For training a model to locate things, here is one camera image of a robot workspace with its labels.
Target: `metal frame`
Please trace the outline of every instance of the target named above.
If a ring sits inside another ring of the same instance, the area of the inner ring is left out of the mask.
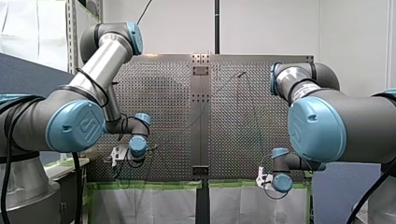
[[[78,67],[78,34],[77,34],[77,0],[66,1],[66,35],[67,35],[67,71],[76,73]],[[103,18],[103,0],[94,0],[97,6],[99,21]]]

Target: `cable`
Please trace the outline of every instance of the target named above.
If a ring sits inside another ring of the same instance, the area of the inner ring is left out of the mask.
[[[85,78],[87,78],[91,82],[91,84],[96,86],[102,92],[102,94],[105,96],[106,102],[103,105],[100,105],[100,107],[107,106],[108,103],[110,102],[110,98],[108,97],[107,92],[95,80],[93,80],[93,78],[91,78],[90,75],[88,75],[86,72],[84,72],[81,68],[76,68],[76,71],[80,72]]]
[[[6,162],[6,170],[5,170],[4,179],[3,179],[3,186],[2,186],[2,190],[1,190],[1,201],[0,201],[0,208],[1,208],[1,211],[2,211],[1,216],[2,216],[3,222],[5,224],[10,224],[9,218],[8,218],[8,213],[7,213],[7,188],[8,188],[8,182],[9,182],[9,176],[11,174],[12,142],[13,142],[12,134],[14,132],[14,128],[15,128],[15,126],[17,124],[17,121],[22,116],[22,114],[32,104],[44,99],[44,98],[38,97],[38,96],[31,96],[31,97],[33,97],[33,98],[25,97],[25,98],[19,98],[19,99],[16,100],[16,102],[21,102],[21,103],[22,103],[23,100],[25,100],[28,103],[24,102],[24,103],[27,103],[27,105],[25,106],[24,109],[22,109],[17,114],[17,116],[15,118],[14,118],[14,116],[15,116],[15,113],[17,111],[17,108],[12,110],[12,120],[10,121],[8,132],[6,133],[6,138],[7,138],[7,143],[6,143],[7,162]]]
[[[126,157],[127,157],[127,156],[128,156],[128,153],[125,153],[125,156],[124,156],[124,158],[122,159],[122,162],[121,162],[121,167],[120,167],[119,171],[113,176],[113,178],[115,178],[115,179],[118,179],[118,178],[119,178],[120,173],[121,173],[122,168],[123,168],[123,164],[125,163]]]
[[[359,213],[363,205],[366,203],[366,201],[369,199],[369,197],[373,194],[373,192],[378,189],[379,186],[381,186],[382,183],[388,178],[390,175],[390,171],[394,168],[396,165],[396,158],[393,160],[392,164],[388,167],[388,169],[385,171],[384,174],[382,174],[376,181],[375,183],[364,193],[363,197],[361,197],[361,200],[358,202],[356,205],[355,209],[353,209],[352,213],[349,216],[349,219],[347,220],[346,224],[352,224],[356,215]]]
[[[143,11],[142,15],[140,15],[140,18],[139,18],[139,20],[137,21],[137,25],[138,25],[138,24],[140,23],[140,21],[143,19],[143,16],[146,14],[146,11],[148,10],[149,5],[151,4],[151,2],[152,2],[152,0],[149,0],[149,1],[148,1],[148,4],[146,5],[145,10]]]
[[[247,77],[247,86],[248,86],[248,91],[251,99],[251,104],[253,105],[253,114],[254,114],[254,119],[256,121],[256,126],[257,130],[259,130],[259,140],[260,140],[260,148],[263,150],[263,140],[262,140],[262,129],[260,128],[259,124],[259,116],[257,116],[257,111],[256,111],[256,106],[254,105],[253,97],[252,97],[252,90],[251,90],[251,85],[250,85],[250,78],[248,77],[248,73],[244,72],[241,73],[238,77],[241,77],[242,75],[245,75]]]
[[[124,114],[124,113],[120,113],[122,116],[124,116],[125,117],[125,119],[123,119],[122,120],[122,122],[121,122],[121,133],[120,133],[120,135],[119,135],[119,141],[120,140],[122,140],[122,137],[124,136],[124,134],[125,134],[125,129],[128,127],[128,116],[126,115],[126,114]]]
[[[298,156],[299,158],[300,158],[300,160],[302,160],[304,163],[305,163],[305,165],[307,165],[308,166],[308,168],[309,168],[309,170],[308,170],[308,173],[309,174],[313,174],[314,173],[314,169],[312,169],[312,166],[309,164],[309,162],[304,158],[304,157],[301,157],[301,156],[299,156],[297,153],[295,153],[295,152],[291,152],[292,154],[294,154],[294,155],[296,155],[296,156]]]
[[[266,185],[266,184],[271,184],[271,181],[264,182],[264,185]],[[286,192],[282,196],[280,196],[279,198],[276,198],[276,197],[273,197],[273,196],[269,195],[269,193],[268,193],[267,189],[265,188],[265,186],[263,186],[263,189],[264,189],[264,192],[265,192],[265,194],[267,195],[268,198],[270,198],[272,200],[276,200],[276,201],[284,199],[289,194],[289,192]]]
[[[76,217],[74,223],[79,224],[81,220],[81,210],[82,210],[82,173],[81,173],[81,167],[79,165],[77,152],[72,152],[72,155],[75,164],[76,179],[77,179],[77,207],[76,207]]]

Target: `pegboard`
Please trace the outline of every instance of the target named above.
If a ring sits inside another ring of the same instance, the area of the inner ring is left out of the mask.
[[[261,163],[271,171],[267,155],[274,147],[292,149],[288,105],[270,94],[270,69],[273,63],[312,61],[310,56],[212,56],[209,178],[254,179]],[[302,172],[292,175],[303,178]]]
[[[125,163],[120,178],[192,180],[192,166],[203,161],[198,156],[207,156],[204,164],[209,165],[209,178],[256,178],[263,155],[273,147],[290,148],[288,107],[269,93],[270,66],[311,61],[306,56],[210,55],[210,71],[202,76],[209,88],[201,81],[201,88],[206,88],[202,90],[205,102],[201,100],[197,107],[198,98],[192,97],[198,90],[193,73],[196,62],[191,55],[134,57],[116,76],[115,91],[123,113],[151,115],[149,147],[158,148],[141,168],[132,169]],[[207,119],[200,118],[205,113]],[[195,141],[201,136],[207,138]],[[120,142],[115,135],[102,137],[96,146],[98,159],[89,166],[90,181],[113,180],[111,164],[104,159],[113,147],[128,141],[127,135]],[[200,153],[194,152],[196,144]],[[293,173],[293,177],[299,176],[302,173]]]
[[[149,147],[157,145],[144,165],[131,169],[125,163],[120,178],[147,180],[192,179],[190,132],[190,55],[134,57],[116,76],[115,86],[120,110],[127,115],[137,112],[150,114]],[[113,147],[127,145],[125,135],[104,135],[96,145],[98,159],[89,167],[91,181],[112,179],[110,163],[104,158]]]

